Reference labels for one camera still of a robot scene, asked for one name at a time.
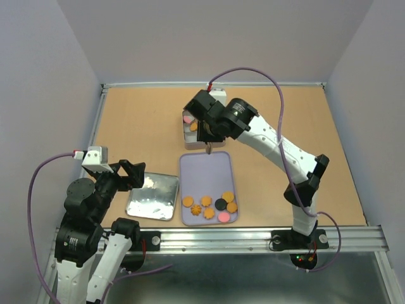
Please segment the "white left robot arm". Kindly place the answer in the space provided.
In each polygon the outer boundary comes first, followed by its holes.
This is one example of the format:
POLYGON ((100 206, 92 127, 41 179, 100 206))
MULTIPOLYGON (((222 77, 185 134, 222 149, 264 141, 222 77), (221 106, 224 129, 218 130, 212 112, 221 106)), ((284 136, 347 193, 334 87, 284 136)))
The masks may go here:
POLYGON ((127 252, 135 250, 145 255, 147 250, 159 250, 160 232, 143 233, 138 221, 118 218, 106 234, 107 243, 97 267, 92 268, 105 233, 101 223, 115 194, 140 189, 145 168, 145 163, 120 160, 103 172, 88 170, 88 178, 68 186, 66 213, 56 236, 54 255, 60 303, 104 303, 127 252))

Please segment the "metal tongs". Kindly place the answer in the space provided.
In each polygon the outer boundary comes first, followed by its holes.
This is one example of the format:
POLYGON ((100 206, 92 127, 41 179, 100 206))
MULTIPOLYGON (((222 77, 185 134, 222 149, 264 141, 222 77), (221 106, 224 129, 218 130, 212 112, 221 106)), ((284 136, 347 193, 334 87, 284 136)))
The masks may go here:
POLYGON ((211 142, 206 143, 206 153, 210 155, 212 153, 213 147, 211 142))

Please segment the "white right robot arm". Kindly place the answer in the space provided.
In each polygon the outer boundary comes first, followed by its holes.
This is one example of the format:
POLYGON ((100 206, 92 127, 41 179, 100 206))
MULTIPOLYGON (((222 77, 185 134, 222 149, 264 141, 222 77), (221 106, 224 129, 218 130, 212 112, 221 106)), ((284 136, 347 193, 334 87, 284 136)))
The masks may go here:
POLYGON ((273 250, 309 248, 316 238, 316 194, 329 164, 328 157, 312 155, 291 143, 257 109, 240 98, 223 105, 207 90, 200 90, 184 110, 197 120, 199 141, 216 143, 234 139, 286 173, 289 184, 283 196, 292 206, 293 224, 291 229, 272 236, 273 250))

